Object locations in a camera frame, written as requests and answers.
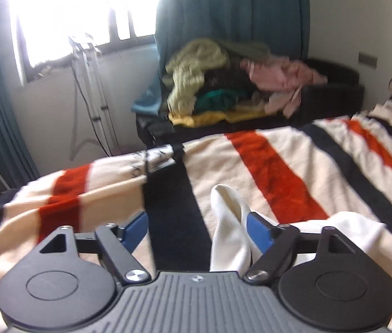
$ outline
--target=striped blanket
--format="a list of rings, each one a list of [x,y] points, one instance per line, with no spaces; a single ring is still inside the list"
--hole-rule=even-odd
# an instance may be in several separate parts
[[[216,184],[229,185],[251,209],[279,223],[339,211],[384,222],[372,258],[392,276],[391,97],[352,119],[214,135],[104,158],[6,192],[0,196],[0,278],[60,225],[92,231],[139,210],[148,213],[150,227],[134,256],[150,272],[208,271]],[[0,314],[0,331],[5,327]]]

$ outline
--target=white wall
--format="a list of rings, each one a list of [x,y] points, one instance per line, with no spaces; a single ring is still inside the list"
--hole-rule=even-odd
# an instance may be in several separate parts
[[[0,26],[1,65],[12,107],[23,138],[40,174],[76,167],[104,156],[87,145],[74,161],[69,160],[74,109],[74,80],[71,69],[62,69],[22,86],[12,43],[9,9],[4,2]],[[144,147],[137,137],[131,103],[146,90],[157,68],[155,45],[107,54],[100,59],[106,98],[117,139],[125,152]],[[78,143],[95,138],[83,101],[79,100]]]
[[[388,97],[392,77],[392,0],[310,0],[311,57],[357,68],[366,86],[364,108]],[[358,65],[362,51],[378,57],[377,69]]]

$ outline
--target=clothes pile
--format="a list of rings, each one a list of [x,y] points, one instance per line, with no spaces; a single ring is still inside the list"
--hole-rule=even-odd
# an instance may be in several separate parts
[[[327,77],[303,62],[271,55],[264,43],[196,39],[172,56],[163,83],[174,125],[201,127],[238,122],[283,111],[289,118],[303,85]]]

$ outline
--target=screw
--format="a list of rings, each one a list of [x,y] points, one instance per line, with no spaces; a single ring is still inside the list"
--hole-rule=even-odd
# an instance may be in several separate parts
[[[125,278],[129,281],[141,283],[148,279],[148,273],[145,270],[133,269],[125,274]]]
[[[265,270],[252,270],[247,273],[247,278],[251,281],[265,281],[268,279],[268,273]]]

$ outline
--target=logo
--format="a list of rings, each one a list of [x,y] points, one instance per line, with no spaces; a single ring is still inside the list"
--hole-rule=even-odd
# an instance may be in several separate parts
[[[195,275],[191,278],[191,280],[195,283],[200,283],[201,281],[203,281],[203,277],[201,277],[200,275]]]

